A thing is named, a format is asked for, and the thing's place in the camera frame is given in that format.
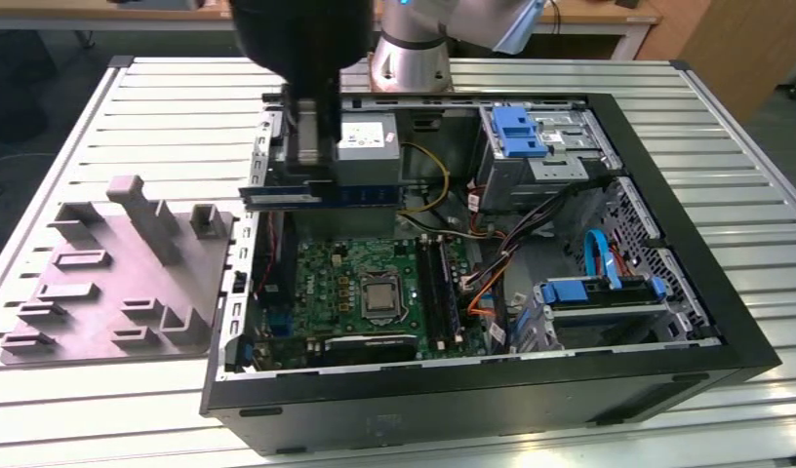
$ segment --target ram slot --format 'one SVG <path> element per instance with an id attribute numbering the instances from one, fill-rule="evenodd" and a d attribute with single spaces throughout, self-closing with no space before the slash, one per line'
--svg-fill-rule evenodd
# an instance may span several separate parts
<path id="1" fill-rule="evenodd" d="M 455 287 L 451 275 L 451 262 L 449 261 L 447 245 L 441 240 L 435 243 L 437 257 L 442 271 L 442 288 L 438 290 L 443 296 L 442 315 L 446 320 L 446 331 L 454 345 L 462 343 L 462 323 L 459 322 L 459 304 L 455 298 Z"/>
<path id="2" fill-rule="evenodd" d="M 459 311 L 445 244 L 423 238 L 415 243 L 415 253 L 427 338 L 431 348 L 442 351 L 447 343 L 462 342 Z"/>

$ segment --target aluminum table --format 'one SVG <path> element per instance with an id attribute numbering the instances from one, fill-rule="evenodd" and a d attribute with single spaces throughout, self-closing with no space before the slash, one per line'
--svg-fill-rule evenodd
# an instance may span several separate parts
<path id="1" fill-rule="evenodd" d="M 281 78 L 239 58 L 114 65 L 0 257 L 0 341 L 59 240 L 44 227 L 59 203 L 91 200 L 115 213 L 107 181 L 140 174 L 174 211 L 216 203 L 242 212 L 261 97 Z M 668 62 L 458 59 L 453 77 L 458 91 L 614 94 L 784 365 L 641 424 L 286 458 L 261 457 L 199 416 L 204 359 L 0 365 L 0 466 L 757 467 L 796 455 L 796 191 L 693 72 Z M 345 89 L 367 91 L 366 65 L 346 71 Z"/>

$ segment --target circuit board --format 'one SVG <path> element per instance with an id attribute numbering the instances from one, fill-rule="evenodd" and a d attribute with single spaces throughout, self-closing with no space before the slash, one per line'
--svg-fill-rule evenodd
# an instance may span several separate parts
<path id="1" fill-rule="evenodd" d="M 470 327 L 465 330 L 461 346 L 447 350 L 431 349 L 415 243 L 415 240 L 351 240 L 299 245 L 294 337 L 319 339 L 353 334 L 414 334 L 419 337 L 421 356 L 417 359 L 485 354 L 482 332 Z M 449 242 L 447 251 L 451 272 L 458 277 L 469 269 L 461 239 Z M 366 317 L 366 288 L 377 283 L 398 286 L 399 315 L 391 321 Z"/>

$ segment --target slotted aluminum surface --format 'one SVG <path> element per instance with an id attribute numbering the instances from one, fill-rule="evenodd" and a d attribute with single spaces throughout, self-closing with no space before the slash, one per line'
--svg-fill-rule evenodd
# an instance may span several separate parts
<path id="1" fill-rule="evenodd" d="M 613 93 L 778 349 L 784 365 L 650 421 L 402 448 L 287 457 L 319 466 L 698 466 L 796 454 L 796 192 L 690 73 L 666 62 L 455 60 L 471 92 Z M 241 212 L 261 95 L 281 79 L 238 58 L 139 58 L 111 69 L 0 258 L 0 338 L 15 324 L 60 202 L 104 195 L 140 174 L 174 211 Z M 366 66 L 345 89 L 367 91 Z M 204 360 L 0 368 L 0 466 L 232 467 L 279 461 L 198 415 Z"/>

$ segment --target floor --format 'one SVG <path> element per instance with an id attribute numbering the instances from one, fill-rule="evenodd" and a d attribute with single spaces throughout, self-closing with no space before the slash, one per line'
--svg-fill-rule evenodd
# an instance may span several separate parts
<path id="1" fill-rule="evenodd" d="M 239 55 L 232 33 L 99 32 L 96 47 L 82 50 L 75 35 L 66 31 L 43 32 L 50 53 L 60 68 L 56 78 L 36 87 L 50 115 L 48 130 L 20 144 L 0 143 L 0 157 L 30 153 L 0 162 L 0 251 L 20 221 L 23 212 L 62 148 L 112 56 L 231 57 Z M 772 156 L 796 186 L 796 101 L 778 91 L 746 126 L 746 130 Z"/>

